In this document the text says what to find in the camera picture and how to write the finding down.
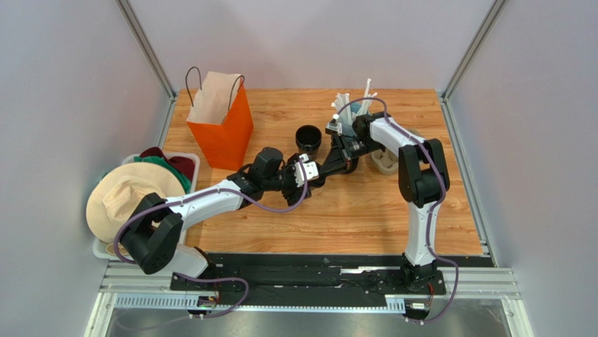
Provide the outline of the orange paper bag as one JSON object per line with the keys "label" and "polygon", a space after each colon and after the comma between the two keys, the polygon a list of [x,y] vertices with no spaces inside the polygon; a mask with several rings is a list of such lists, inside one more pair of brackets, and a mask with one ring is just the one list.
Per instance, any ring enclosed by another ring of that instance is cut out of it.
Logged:
{"label": "orange paper bag", "polygon": [[187,125],[211,168],[236,171],[243,165],[254,128],[245,76],[208,72],[198,77],[198,90],[188,91]]}

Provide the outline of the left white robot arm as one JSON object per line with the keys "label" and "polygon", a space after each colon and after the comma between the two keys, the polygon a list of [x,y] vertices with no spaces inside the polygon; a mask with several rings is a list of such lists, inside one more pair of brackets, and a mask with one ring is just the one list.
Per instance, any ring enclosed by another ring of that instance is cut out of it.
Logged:
{"label": "left white robot arm", "polygon": [[162,198],[155,192],[144,196],[117,232],[114,245],[128,253],[117,256],[146,275],[166,271],[198,277],[209,261],[200,249],[181,243],[189,228],[250,205],[290,212],[308,197],[309,182],[318,177],[318,164],[308,155],[295,154],[285,161],[279,150],[266,147],[252,163],[214,186],[179,197]]}

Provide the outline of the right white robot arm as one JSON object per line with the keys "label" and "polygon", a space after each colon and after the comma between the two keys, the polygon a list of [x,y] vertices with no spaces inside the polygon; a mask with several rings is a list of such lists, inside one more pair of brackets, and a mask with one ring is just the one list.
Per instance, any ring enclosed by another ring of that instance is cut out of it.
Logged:
{"label": "right white robot arm", "polygon": [[318,166],[319,177],[310,181],[310,187],[322,187],[329,176],[353,172],[360,157],[376,150],[396,155],[399,190],[408,204],[409,214],[408,244],[399,280],[407,291],[419,291],[437,272],[436,258],[431,252],[432,235],[439,207],[450,187],[442,144],[437,139],[416,136],[384,112],[358,116],[352,128],[353,136],[343,134],[337,114],[327,123],[331,149]]}

